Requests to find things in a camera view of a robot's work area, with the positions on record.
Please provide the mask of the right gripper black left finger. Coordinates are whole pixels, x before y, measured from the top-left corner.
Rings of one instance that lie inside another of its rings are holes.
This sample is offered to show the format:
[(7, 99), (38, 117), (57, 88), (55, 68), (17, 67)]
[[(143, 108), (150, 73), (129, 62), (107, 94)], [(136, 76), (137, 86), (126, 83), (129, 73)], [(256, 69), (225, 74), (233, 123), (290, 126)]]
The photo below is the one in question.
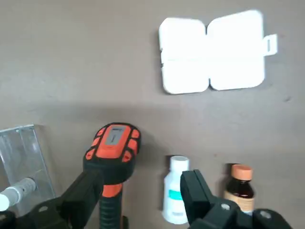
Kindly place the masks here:
[(58, 198), (36, 205), (17, 217), (12, 211), (0, 213), (2, 229), (83, 229), (103, 191), (103, 178), (97, 170), (83, 171)]

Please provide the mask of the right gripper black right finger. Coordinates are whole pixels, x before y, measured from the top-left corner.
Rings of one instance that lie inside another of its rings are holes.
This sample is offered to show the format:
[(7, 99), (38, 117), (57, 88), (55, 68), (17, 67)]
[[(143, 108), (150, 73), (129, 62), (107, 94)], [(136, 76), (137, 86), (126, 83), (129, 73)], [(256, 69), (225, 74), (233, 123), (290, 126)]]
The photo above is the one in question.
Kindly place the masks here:
[(290, 229), (276, 211), (257, 208), (245, 214), (231, 200), (216, 197), (198, 169), (184, 171), (180, 190), (190, 229)]

